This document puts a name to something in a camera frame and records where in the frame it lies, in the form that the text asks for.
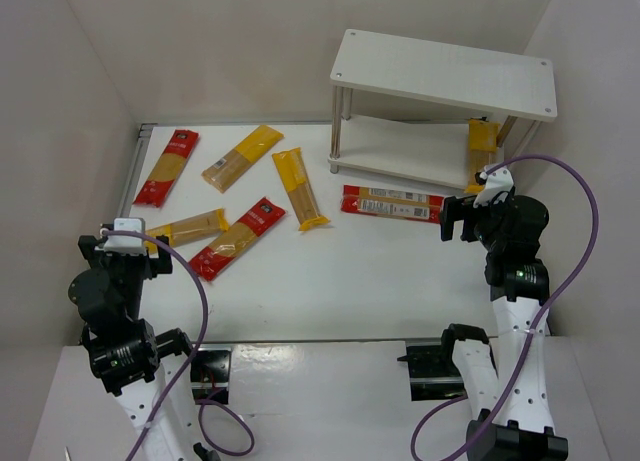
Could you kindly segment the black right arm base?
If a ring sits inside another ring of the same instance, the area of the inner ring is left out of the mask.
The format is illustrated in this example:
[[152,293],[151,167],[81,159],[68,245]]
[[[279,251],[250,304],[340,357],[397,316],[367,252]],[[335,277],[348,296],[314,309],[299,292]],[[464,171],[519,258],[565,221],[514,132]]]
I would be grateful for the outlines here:
[[448,400],[465,393],[459,371],[444,357],[438,341],[407,343],[406,353],[397,361],[408,370],[413,402]]

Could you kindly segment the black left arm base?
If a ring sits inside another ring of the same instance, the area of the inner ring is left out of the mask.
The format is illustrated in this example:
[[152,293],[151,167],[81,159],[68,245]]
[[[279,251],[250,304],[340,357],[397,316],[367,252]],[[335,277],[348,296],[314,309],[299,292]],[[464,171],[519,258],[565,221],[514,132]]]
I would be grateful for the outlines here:
[[196,354],[190,371],[192,394],[196,400],[212,399],[223,405],[229,402],[232,347],[205,344]]

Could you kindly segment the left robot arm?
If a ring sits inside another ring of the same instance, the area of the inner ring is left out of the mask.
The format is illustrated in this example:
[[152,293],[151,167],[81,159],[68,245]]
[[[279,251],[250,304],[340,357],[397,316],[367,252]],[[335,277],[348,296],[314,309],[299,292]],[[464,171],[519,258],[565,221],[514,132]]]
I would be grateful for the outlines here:
[[92,374],[129,417],[137,439],[128,459],[215,460],[199,438],[188,371],[200,346],[175,328],[155,334],[140,317],[143,284],[187,261],[160,236],[106,229],[103,237],[83,235],[78,247],[88,262],[68,289],[84,326],[81,345]]

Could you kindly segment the yellow Pastatime bag front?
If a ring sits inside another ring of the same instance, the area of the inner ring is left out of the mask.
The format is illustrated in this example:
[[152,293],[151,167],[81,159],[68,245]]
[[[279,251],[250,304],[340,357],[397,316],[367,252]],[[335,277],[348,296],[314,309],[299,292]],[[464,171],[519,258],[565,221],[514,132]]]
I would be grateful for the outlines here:
[[478,119],[468,121],[468,180],[466,194],[478,194],[483,187],[476,180],[476,174],[486,165],[496,162],[497,136],[500,124]]

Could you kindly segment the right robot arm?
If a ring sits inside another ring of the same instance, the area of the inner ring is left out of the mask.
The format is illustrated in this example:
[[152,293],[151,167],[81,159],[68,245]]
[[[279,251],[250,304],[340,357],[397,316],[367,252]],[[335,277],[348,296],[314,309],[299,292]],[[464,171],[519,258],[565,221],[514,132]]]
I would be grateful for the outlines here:
[[498,337],[474,326],[452,324],[442,344],[459,371],[471,404],[466,430],[470,460],[565,460],[568,441],[555,432],[544,370],[549,276],[538,259],[539,238],[549,222],[541,202],[502,192],[476,206],[474,197],[448,197],[441,238],[478,241],[487,251],[485,278]]

